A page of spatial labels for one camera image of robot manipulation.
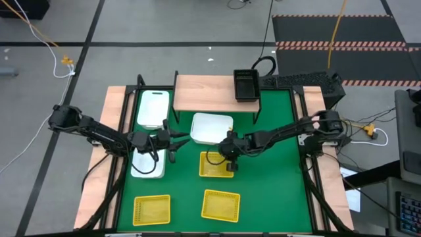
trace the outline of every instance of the orange cable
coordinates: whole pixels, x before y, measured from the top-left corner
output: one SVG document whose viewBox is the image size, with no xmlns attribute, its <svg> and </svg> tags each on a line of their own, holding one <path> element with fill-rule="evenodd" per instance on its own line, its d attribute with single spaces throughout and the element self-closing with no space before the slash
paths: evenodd
<svg viewBox="0 0 421 237">
<path fill-rule="evenodd" d="M 47 36 L 44 36 L 33 24 L 29 23 L 21 14 L 19 14 L 16 10 L 14 10 L 7 2 L 6 0 L 1 0 L 7 8 L 9 8 L 14 14 L 16 14 L 17 16 L 19 16 L 20 19 L 22 19 L 25 23 L 27 23 L 29 26 L 31 26 L 42 38 L 44 38 L 47 42 L 50 42 L 51 44 L 53 44 L 55 47 L 60 47 L 58 46 L 53 40 L 51 40 L 50 38 L 48 38 Z"/>
<path fill-rule="evenodd" d="M 348 0 L 343 0 L 341 12 L 339 13 L 339 16 L 337 18 L 334 34 L 332 35 L 332 40 L 330 41 L 330 44 L 329 44 L 328 69 L 330 68 L 330 59 L 332 57 L 332 47 L 334 46 L 336 32 L 337 32 L 337 29 L 339 27 L 339 22 L 341 21 L 341 18 L 342 18 L 342 15 L 343 15 L 343 10 L 345 10 L 345 6 L 347 5 L 347 2 L 348 2 Z"/>
</svg>

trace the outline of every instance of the black tray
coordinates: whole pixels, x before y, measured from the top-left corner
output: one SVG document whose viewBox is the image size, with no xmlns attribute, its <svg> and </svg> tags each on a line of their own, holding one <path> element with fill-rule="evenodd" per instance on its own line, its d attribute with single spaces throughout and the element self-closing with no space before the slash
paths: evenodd
<svg viewBox="0 0 421 237">
<path fill-rule="evenodd" d="M 234 70 L 234 87 L 237 102 L 260 99 L 259 72 L 254 69 Z"/>
</svg>

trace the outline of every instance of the warning stripe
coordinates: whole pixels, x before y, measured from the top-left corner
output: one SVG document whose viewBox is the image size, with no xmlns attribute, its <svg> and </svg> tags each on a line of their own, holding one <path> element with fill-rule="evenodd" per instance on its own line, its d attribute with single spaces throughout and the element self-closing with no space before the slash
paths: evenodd
<svg viewBox="0 0 421 237">
<path fill-rule="evenodd" d="M 337 14 L 275 14 L 272 15 L 272 18 L 275 17 L 338 17 Z M 342 17 L 390 17 L 390 15 L 384 14 L 358 14 L 358 15 L 343 15 Z"/>
<path fill-rule="evenodd" d="M 410 47 L 410 48 L 408 49 L 408 51 L 409 51 L 409 52 L 412 52 L 412 51 L 421 51 L 421 48 L 418 48 L 418 47 Z"/>
<path fill-rule="evenodd" d="M 329 46 L 329 41 L 279 41 L 277 46 Z M 399 41 L 336 41 L 334 47 L 405 47 Z"/>
<path fill-rule="evenodd" d="M 329 47 L 319 46 L 279 46 L 277 50 L 319 50 L 326 51 Z M 333 51 L 408 51 L 403 47 L 332 47 Z"/>
<path fill-rule="evenodd" d="M 344 80 L 342 86 L 421 86 L 416 80 Z"/>
</svg>

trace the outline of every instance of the robotic arm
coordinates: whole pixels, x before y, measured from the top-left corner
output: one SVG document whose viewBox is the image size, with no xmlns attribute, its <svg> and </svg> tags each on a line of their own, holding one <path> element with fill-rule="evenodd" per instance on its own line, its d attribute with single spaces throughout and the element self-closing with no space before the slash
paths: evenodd
<svg viewBox="0 0 421 237">
<path fill-rule="evenodd" d="M 117 157 L 125 157 L 136 148 L 139 153 L 149 153 L 158 161 L 157 151 L 168 149 L 170 162 L 175 163 L 174 153 L 189 141 L 186 139 L 172 143 L 171 138 L 181 138 L 188 134 L 171 130 L 167 120 L 163 121 L 164 129 L 157 130 L 156 136 L 141 131 L 123 134 L 83 115 L 77 107 L 55 105 L 53 110 L 48 120 L 52 131 L 79 134 L 85 136 L 90 143 L 100 142 L 108 154 Z"/>
<path fill-rule="evenodd" d="M 228 131 L 227 138 L 218 144 L 218 152 L 226 160 L 227 171 L 237 171 L 237 158 L 240 155 L 256 156 L 271 148 L 275 143 L 301 134 L 308 135 L 304 140 L 307 153 L 322 152 L 322 144 L 334 140 L 343 132 L 339 114 L 336 111 L 319 111 L 311 117 L 303 117 L 297 122 L 273 129 L 257 131 L 238 138 L 237 132 Z"/>
</svg>

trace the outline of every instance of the white cable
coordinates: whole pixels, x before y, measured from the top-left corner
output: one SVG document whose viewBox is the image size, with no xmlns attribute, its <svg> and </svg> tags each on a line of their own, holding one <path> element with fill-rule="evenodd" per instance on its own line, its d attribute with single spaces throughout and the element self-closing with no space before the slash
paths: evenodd
<svg viewBox="0 0 421 237">
<path fill-rule="evenodd" d="M 368 144 L 368 145 L 376 145 L 376 146 L 387 146 L 387 144 L 389 143 L 389 138 L 387 137 L 386 132 L 381 128 L 375 128 L 374 129 L 374 131 L 377 131 L 377 130 L 379 130 L 380 132 L 383 132 L 384 136 L 386 137 L 386 142 L 384 144 L 375 144 L 375 143 L 372 143 L 372 142 L 354 142 L 354 141 L 352 141 L 351 143 L 352 144 Z"/>
<path fill-rule="evenodd" d="M 37 38 L 38 41 L 40 41 L 41 43 L 45 44 L 48 47 L 48 49 L 50 50 L 51 54 L 53 55 L 53 57 L 54 57 L 54 69 L 53 69 L 53 75 L 54 75 L 54 77 L 56 77 L 56 78 L 66 78 L 66 77 L 74 74 L 74 71 L 73 70 L 69 74 L 64 75 L 64 76 L 57 76 L 55 74 L 55 70 L 56 70 L 56 67 L 57 67 L 57 58 L 56 58 L 56 56 L 54 54 L 54 51 L 51 49 L 50 45 L 47 42 L 43 41 L 42 39 L 40 39 L 35 34 L 34 30 L 32 29 L 32 25 L 30 24 L 31 22 L 29 21 L 29 18 L 26 15 L 25 11 L 22 9 L 22 7 L 20 6 L 20 4 L 18 3 L 18 0 L 14 0 L 14 2 L 16 3 L 16 5 L 18 5 L 18 8 L 20 9 L 20 11 L 23 13 L 23 15 L 25 16 L 26 20 L 28 21 L 28 23 L 29 23 L 29 29 L 31 29 L 32 34 L 35 36 L 35 38 Z"/>
<path fill-rule="evenodd" d="M 68 74 L 68 79 L 67 79 L 67 83 L 66 83 L 66 87 L 65 87 L 65 89 L 64 89 L 64 91 L 63 91 L 63 94 L 61 95 L 61 100 L 60 100 L 60 103 L 59 103 L 59 105 L 61 105 L 62 103 L 63 103 L 63 101 L 64 101 L 64 96 L 66 95 L 66 92 L 67 92 L 67 89 L 68 89 L 68 85 L 70 84 L 70 79 L 71 79 L 71 77 L 72 77 L 72 67 L 71 66 L 67 66 L 68 68 L 69 68 L 69 70 L 70 70 L 70 73 Z M 45 122 L 47 122 L 47 120 L 49 119 L 51 117 L 51 114 L 50 115 L 48 115 L 48 117 L 47 118 L 45 118 L 44 119 L 44 121 L 41 123 L 41 126 L 39 126 L 39 128 L 38 128 L 38 131 L 37 131 L 37 133 L 35 134 L 35 136 L 31 139 L 31 141 L 29 142 L 29 144 L 25 147 L 25 149 L 21 152 L 21 153 L 19 153 L 19 155 L 17 155 L 15 158 L 13 158 L 9 163 L 7 163 L 7 165 L 6 166 L 4 166 L 1 170 L 0 170 L 0 175 L 1 175 L 1 173 L 4 171 L 4 170 L 6 170 L 12 163 L 14 163 L 17 159 L 19 159 L 19 157 L 20 156 L 22 156 L 25 152 L 26 152 L 26 150 L 32 145 L 32 143 L 34 142 L 34 140 L 35 140 L 35 138 L 37 138 L 38 137 L 38 134 L 39 134 L 39 132 L 41 132 L 41 129 L 44 127 L 44 124 L 45 124 Z"/>
<path fill-rule="evenodd" d="M 54 77 L 55 78 L 66 78 L 66 77 L 68 77 L 68 79 L 67 79 L 67 83 L 66 83 L 66 87 L 65 87 L 65 89 L 64 89 L 64 91 L 63 91 L 63 94 L 61 95 L 61 100 L 60 100 L 60 103 L 59 103 L 59 105 L 61 105 L 62 103 L 63 103 L 63 101 L 64 101 L 64 96 L 66 95 L 66 92 L 67 92 L 67 89 L 68 89 L 68 86 L 69 86 L 69 84 L 70 84 L 70 79 L 71 79 L 71 77 L 74 75 L 74 65 L 67 65 L 67 67 L 68 67 L 68 69 L 69 69 L 69 73 L 67 74 L 67 75 L 64 75 L 64 76 L 57 76 L 56 74 L 55 74 L 55 71 L 56 71 L 56 68 L 57 68 L 57 58 L 56 58 L 56 56 L 55 56 L 55 54 L 54 54 L 54 51 L 51 49 L 51 47 L 50 47 L 50 45 L 47 43 L 47 42 L 45 42 L 45 41 L 43 41 L 42 39 L 40 39 L 36 34 L 35 34 L 35 32 L 34 32 L 34 30 L 32 29 L 32 25 L 30 24 L 31 22 L 29 21 L 29 18 L 28 18 L 28 16 L 26 15 L 26 13 L 25 13 L 25 11 L 22 9 L 22 7 L 20 6 L 20 4 L 19 4 L 19 2 L 17 1 L 17 0 L 14 0 L 14 2 L 16 3 L 16 5 L 18 6 L 18 8 L 20 9 L 20 11 L 23 13 L 23 15 L 25 16 L 25 18 L 26 18 L 26 20 L 28 21 L 28 23 L 29 23 L 29 29 L 31 30 L 31 32 L 32 32 L 32 34 L 34 35 L 34 37 L 38 40 L 38 41 L 40 41 L 41 43 L 43 43 L 43 44 L 45 44 L 47 47 L 48 47 L 48 49 L 50 50 L 50 52 L 51 52 L 51 54 L 53 55 L 53 57 L 54 57 L 54 69 L 53 69 L 53 75 L 54 75 Z M 29 144 L 25 147 L 25 149 L 21 152 L 21 153 L 19 153 L 15 158 L 13 158 L 9 163 L 7 163 L 7 165 L 6 166 L 4 166 L 1 170 L 0 170 L 0 174 L 3 172 L 3 171 L 5 171 L 11 164 L 13 164 L 19 157 L 21 157 L 25 152 L 26 152 L 26 150 L 28 150 L 28 148 L 32 145 L 32 143 L 34 142 L 34 140 L 38 137 L 38 134 L 41 132 L 41 129 L 44 127 L 44 124 L 47 122 L 47 120 L 49 119 L 51 117 L 51 115 L 48 115 L 47 116 L 47 118 L 45 118 L 44 119 L 44 121 L 41 123 L 41 126 L 39 126 L 39 128 L 38 128 L 38 131 L 35 133 L 35 136 L 31 139 L 31 141 L 29 142 Z"/>
</svg>

